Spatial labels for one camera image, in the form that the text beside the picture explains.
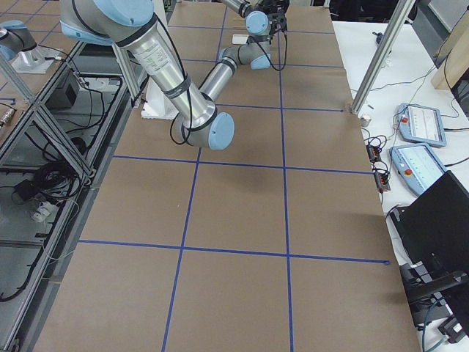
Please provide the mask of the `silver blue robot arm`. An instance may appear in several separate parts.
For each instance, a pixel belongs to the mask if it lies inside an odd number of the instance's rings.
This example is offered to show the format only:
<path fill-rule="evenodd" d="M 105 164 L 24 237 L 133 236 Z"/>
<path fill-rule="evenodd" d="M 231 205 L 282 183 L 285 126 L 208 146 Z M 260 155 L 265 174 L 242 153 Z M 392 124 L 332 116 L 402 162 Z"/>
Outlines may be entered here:
<path fill-rule="evenodd" d="M 182 65 L 174 43 L 160 33 L 163 24 L 152 1 L 61 1 L 63 34 L 95 45 L 116 45 L 132 53 L 178 111 L 177 135 L 183 143 L 223 150 L 233 140 L 235 122 L 220 112 L 215 99 L 236 69 L 270 65 L 271 17 L 247 1 L 225 1 L 245 20 L 248 43 L 220 52 L 218 62 L 198 87 Z"/>
<path fill-rule="evenodd" d="M 260 36 L 270 31 L 268 16 L 263 11 L 256 10 L 248 1 L 221 0 L 221 3 L 244 19 L 249 34 Z"/>

